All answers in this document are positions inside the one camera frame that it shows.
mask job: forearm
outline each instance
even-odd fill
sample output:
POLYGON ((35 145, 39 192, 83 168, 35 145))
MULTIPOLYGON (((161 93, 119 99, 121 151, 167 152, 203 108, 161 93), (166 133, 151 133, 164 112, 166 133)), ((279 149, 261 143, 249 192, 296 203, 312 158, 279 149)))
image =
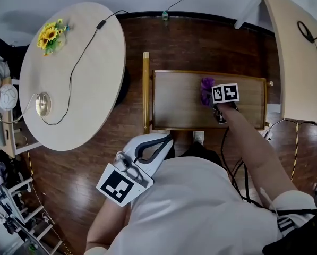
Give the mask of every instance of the forearm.
POLYGON ((271 200, 296 190, 270 143, 238 111, 220 107, 233 134, 254 185, 263 187, 271 200))
POLYGON ((87 238, 87 250, 95 246, 108 248, 123 229, 128 206, 120 207, 106 199, 93 221, 87 238))

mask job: dark wood floor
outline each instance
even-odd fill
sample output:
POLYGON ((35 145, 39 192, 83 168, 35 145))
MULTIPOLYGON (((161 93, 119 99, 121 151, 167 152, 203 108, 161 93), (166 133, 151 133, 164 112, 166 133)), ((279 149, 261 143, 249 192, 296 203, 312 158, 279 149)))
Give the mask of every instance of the dark wood floor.
MULTIPOLYGON (((84 252, 88 229, 104 201, 95 186, 105 166, 130 138, 142 134, 139 118, 142 118, 144 51, 150 52, 151 69, 212 71, 267 78, 274 82, 268 91, 268 102, 280 103, 278 53, 276 41, 271 36, 188 18, 171 18, 168 27, 161 18, 125 19, 121 24, 127 47, 126 65, 131 75, 125 100, 114 108, 96 136, 81 147, 67 152, 45 147, 30 151, 35 187, 73 254, 84 252)), ((278 120, 275 114, 268 114, 268 119, 270 122, 278 120)), ((272 132, 271 144, 290 175, 294 162, 295 124, 281 122, 272 132)), ((223 130, 207 131, 205 146, 219 153, 223 133, 223 130)), ((179 133, 175 146, 177 156, 187 148, 188 135, 179 133)), ((299 136, 294 183, 300 190, 311 192, 317 179, 317 126, 301 125, 299 136)), ((232 168, 239 159, 239 152, 230 133, 224 153, 232 168)))

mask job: wooden chair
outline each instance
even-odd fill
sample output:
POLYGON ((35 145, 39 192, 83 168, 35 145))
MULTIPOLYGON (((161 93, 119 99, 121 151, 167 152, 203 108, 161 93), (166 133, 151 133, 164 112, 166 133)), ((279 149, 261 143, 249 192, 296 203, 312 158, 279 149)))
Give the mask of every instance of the wooden chair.
POLYGON ((239 111, 257 129, 263 130, 267 111, 267 83, 263 78, 235 74, 154 70, 150 75, 149 53, 143 53, 144 134, 153 130, 206 130, 219 125, 213 110, 201 104, 201 80, 212 77, 215 84, 237 83, 239 111), (150 117, 151 80, 151 117, 150 117))

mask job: purple object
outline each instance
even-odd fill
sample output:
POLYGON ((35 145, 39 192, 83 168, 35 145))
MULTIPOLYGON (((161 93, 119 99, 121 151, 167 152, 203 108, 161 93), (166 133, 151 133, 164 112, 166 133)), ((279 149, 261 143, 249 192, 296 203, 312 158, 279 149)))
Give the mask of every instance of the purple object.
POLYGON ((201 103, 207 107, 211 107, 211 87, 215 85, 213 78, 203 78, 201 81, 201 103))

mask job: round table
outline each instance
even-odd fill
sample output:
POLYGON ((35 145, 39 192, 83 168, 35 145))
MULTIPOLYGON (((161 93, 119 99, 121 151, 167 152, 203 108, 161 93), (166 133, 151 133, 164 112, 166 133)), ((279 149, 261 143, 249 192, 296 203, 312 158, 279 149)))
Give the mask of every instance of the round table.
MULTIPOLYGON (((34 93, 46 92, 51 98, 51 110, 44 120, 58 122, 66 112, 70 74, 74 64, 90 41, 101 20, 112 11, 98 3, 69 6, 46 23, 63 19, 71 30, 66 44, 47 57, 33 38, 23 61, 19 97, 22 111, 34 93)), ((125 39, 117 17, 110 17, 97 31, 72 75, 71 101, 67 115, 57 125, 47 125, 35 109, 36 97, 24 115, 32 135, 45 147, 71 150, 90 140, 103 126, 113 109, 123 81, 125 39)))

